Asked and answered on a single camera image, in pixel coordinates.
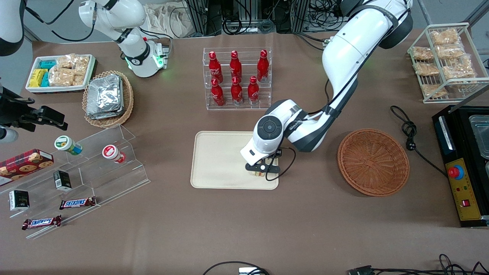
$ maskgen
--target coca-cola bottle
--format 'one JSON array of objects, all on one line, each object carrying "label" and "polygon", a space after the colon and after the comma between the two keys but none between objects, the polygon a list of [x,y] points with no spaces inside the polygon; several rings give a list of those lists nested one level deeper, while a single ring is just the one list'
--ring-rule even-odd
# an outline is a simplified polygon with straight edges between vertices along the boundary
[{"label": "coca-cola bottle", "polygon": [[211,71],[212,78],[216,78],[219,80],[219,83],[222,83],[221,64],[216,58],[216,53],[213,51],[209,52],[209,59],[209,70]]},{"label": "coca-cola bottle", "polygon": [[260,60],[258,60],[257,65],[257,79],[259,82],[268,82],[268,63],[267,50],[262,49],[260,52]]},{"label": "coca-cola bottle", "polygon": [[231,69],[231,77],[237,77],[239,83],[241,83],[243,70],[241,69],[241,61],[238,58],[238,52],[231,52],[231,63],[229,63],[229,68]]},{"label": "coca-cola bottle", "polygon": [[231,96],[233,97],[233,104],[240,106],[243,104],[243,89],[240,86],[238,78],[235,76],[231,79],[233,85],[231,85]]},{"label": "coca-cola bottle", "polygon": [[211,93],[214,102],[219,107],[224,106],[226,102],[224,100],[224,95],[222,94],[222,88],[219,86],[218,80],[216,78],[213,78],[211,80],[211,84],[212,84]]},{"label": "coca-cola bottle", "polygon": [[260,87],[256,83],[256,76],[252,76],[249,78],[248,85],[248,101],[250,105],[257,105],[260,101],[258,100],[258,91]]}]

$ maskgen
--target red cookie box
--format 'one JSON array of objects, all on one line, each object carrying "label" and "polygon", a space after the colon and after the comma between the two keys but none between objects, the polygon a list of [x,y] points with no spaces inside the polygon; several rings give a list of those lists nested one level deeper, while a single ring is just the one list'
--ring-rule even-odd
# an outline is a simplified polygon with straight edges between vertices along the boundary
[{"label": "red cookie box", "polygon": [[0,162],[0,186],[18,180],[54,164],[51,154],[32,149]]}]

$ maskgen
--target table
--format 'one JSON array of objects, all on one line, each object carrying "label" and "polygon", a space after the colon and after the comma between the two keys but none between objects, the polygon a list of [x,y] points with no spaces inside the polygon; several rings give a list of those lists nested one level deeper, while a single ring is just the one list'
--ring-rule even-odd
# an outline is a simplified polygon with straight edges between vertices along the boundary
[{"label": "table", "polygon": [[[341,140],[359,128],[385,131],[404,144],[401,121],[389,111],[395,104],[418,126],[419,150],[442,167],[431,116],[445,105],[422,103],[405,54],[419,32],[394,49],[376,50],[322,145],[312,153],[298,153],[272,191],[190,185],[197,132],[251,131],[264,113],[206,110],[202,48],[271,46],[273,101],[293,98],[309,111],[326,101],[320,51],[293,35],[175,40],[168,69],[141,79],[118,58],[115,43],[34,43],[34,57],[90,53],[99,62],[97,73],[118,70],[127,75],[135,104],[124,126],[136,135],[134,151],[152,182],[34,241],[25,240],[21,225],[8,219],[3,202],[0,273],[199,275],[215,263],[241,260],[276,275],[337,275],[367,264],[434,269],[440,253],[467,268],[484,262],[489,258],[488,232],[458,227],[447,180],[415,153],[408,152],[409,181],[386,198],[352,189],[336,162]],[[74,139],[100,131],[84,120],[80,93],[22,95],[35,98],[36,106],[48,104],[64,113],[66,134]],[[20,131],[16,143],[1,145],[0,159],[31,148],[54,151],[53,140],[63,133],[50,126],[38,126],[35,133]],[[290,160],[285,153],[281,162]],[[237,268],[221,267],[212,274],[237,274]]]}]

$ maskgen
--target wicker basket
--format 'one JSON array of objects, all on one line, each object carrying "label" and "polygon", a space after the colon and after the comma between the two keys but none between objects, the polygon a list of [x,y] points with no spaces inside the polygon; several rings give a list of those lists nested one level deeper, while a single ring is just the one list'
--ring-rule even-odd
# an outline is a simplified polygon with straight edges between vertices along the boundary
[{"label": "wicker basket", "polygon": [[338,165],[346,181],[369,196],[392,195],[409,176],[404,149],[390,135],[375,129],[349,133],[339,146]]},{"label": "wicker basket", "polygon": [[[126,122],[126,120],[129,118],[131,113],[133,112],[133,106],[134,106],[134,94],[133,94],[133,88],[131,87],[131,84],[129,83],[129,80],[127,77],[118,71],[105,71],[101,74],[98,74],[94,77],[95,78],[101,78],[101,77],[106,77],[109,74],[117,74],[122,78],[122,89],[124,93],[124,108],[126,109],[125,112],[121,116],[115,116],[115,117],[108,117],[108,118],[103,118],[103,119],[91,119],[87,115],[85,116],[85,120],[88,121],[91,125],[97,126],[97,127],[102,127],[102,128],[110,128],[116,124],[122,124]],[[88,86],[85,87],[85,91],[83,92],[83,101],[82,101],[82,108],[83,111],[87,112],[87,94],[88,94]]]}]

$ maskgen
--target control panel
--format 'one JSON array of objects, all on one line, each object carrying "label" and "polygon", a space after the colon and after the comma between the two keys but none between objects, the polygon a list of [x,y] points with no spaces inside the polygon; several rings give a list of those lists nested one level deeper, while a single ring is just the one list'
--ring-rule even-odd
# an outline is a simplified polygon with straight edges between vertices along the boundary
[{"label": "control panel", "polygon": [[481,213],[468,178],[464,159],[452,161],[445,166],[460,220],[480,220]]}]

